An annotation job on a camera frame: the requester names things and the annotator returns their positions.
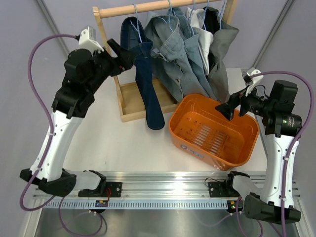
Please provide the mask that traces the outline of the dark blue denim skirt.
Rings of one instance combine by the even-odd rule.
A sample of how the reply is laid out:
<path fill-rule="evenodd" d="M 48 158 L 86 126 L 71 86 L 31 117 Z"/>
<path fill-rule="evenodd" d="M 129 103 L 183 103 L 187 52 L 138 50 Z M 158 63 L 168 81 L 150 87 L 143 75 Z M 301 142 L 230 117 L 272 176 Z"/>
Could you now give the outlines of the dark blue denim skirt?
<path fill-rule="evenodd" d="M 165 121 L 153 86 L 151 65 L 153 42 L 146 37 L 140 23 L 143 41 L 146 40 L 146 42 L 140 43 L 138 34 L 130 22 L 136 25 L 136 17 L 124 19 L 121 25 L 120 45 L 124 49 L 138 53 L 134 61 L 134 66 L 136 67 L 135 81 L 145 106 L 147 126 L 152 130 L 160 130 L 164 127 Z"/>

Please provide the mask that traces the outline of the light blue wire hanger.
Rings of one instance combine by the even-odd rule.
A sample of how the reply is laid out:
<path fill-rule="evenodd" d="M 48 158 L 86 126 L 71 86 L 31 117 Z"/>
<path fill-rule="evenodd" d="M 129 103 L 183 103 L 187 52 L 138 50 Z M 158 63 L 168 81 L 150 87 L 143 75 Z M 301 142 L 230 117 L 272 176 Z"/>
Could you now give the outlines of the light blue wire hanger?
<path fill-rule="evenodd" d="M 136 14 L 136 25 L 134 25 L 132 22 L 130 22 L 130 23 L 134 27 L 134 29 L 136 30 L 140 43 L 143 43 L 143 42 L 146 42 L 146 40 L 143 41 L 143 35 L 141 34 L 141 31 L 140 31 L 140 22 L 138 19 L 138 10 L 137 10 L 136 4 L 133 3 L 132 5 L 134 6 L 134 10 L 135 10 L 135 14 Z"/>

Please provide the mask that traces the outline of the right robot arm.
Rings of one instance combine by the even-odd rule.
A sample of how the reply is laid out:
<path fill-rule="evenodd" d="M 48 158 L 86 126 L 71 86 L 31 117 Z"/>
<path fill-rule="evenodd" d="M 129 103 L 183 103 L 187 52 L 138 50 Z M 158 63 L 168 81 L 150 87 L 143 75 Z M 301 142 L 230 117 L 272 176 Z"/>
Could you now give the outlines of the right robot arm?
<path fill-rule="evenodd" d="M 292 113 L 297 85 L 276 80 L 268 98 L 257 96 L 254 88 L 249 94 L 246 89 L 229 97 L 226 103 L 216 106 L 227 120 L 232 120 L 234 110 L 240 106 L 239 116 L 252 112 L 262 118 L 268 141 L 267 169 L 264 187 L 259 190 L 248 174 L 231 171 L 222 183 L 228 195 L 237 193 L 244 201 L 247 218 L 281 224 L 299 222 L 301 212 L 294 208 L 292 177 L 294 157 L 298 143 L 289 149 L 290 143 L 302 127 L 300 116 Z"/>

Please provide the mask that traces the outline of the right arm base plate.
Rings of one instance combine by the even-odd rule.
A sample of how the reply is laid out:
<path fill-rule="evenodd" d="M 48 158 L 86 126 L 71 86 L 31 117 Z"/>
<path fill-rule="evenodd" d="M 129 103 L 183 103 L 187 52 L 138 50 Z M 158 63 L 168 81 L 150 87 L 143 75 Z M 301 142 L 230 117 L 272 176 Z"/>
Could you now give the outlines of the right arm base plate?
<path fill-rule="evenodd" d="M 232 184 L 226 182 L 208 182 L 208 190 L 211 198 L 237 198 L 240 196 Z"/>

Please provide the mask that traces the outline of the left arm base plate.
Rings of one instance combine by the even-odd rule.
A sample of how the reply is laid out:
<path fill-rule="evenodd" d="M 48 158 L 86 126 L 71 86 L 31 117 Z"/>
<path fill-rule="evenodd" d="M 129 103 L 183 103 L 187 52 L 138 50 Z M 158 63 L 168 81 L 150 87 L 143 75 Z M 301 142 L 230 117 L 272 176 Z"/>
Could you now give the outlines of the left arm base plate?
<path fill-rule="evenodd" d="M 121 197 L 122 182 L 106 181 L 100 184 L 97 189 L 84 189 L 78 192 L 78 197 L 81 198 L 119 198 Z"/>

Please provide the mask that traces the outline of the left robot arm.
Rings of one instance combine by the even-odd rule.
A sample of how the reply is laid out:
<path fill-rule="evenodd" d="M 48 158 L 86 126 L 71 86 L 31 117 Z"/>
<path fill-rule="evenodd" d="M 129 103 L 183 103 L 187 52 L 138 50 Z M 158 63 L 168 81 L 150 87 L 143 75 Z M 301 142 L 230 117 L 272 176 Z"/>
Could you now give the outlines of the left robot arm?
<path fill-rule="evenodd" d="M 64 63 L 62 86 L 56 92 L 49 114 L 50 127 L 37 160 L 20 172 L 20 178 L 37 185 L 43 192 L 59 197 L 78 190 L 81 197 L 101 197 L 108 192 L 107 178 L 94 170 L 67 171 L 64 160 L 72 138 L 95 101 L 94 94 L 108 77 L 132 68 L 136 53 L 124 49 L 113 39 L 105 49 L 76 49 Z"/>

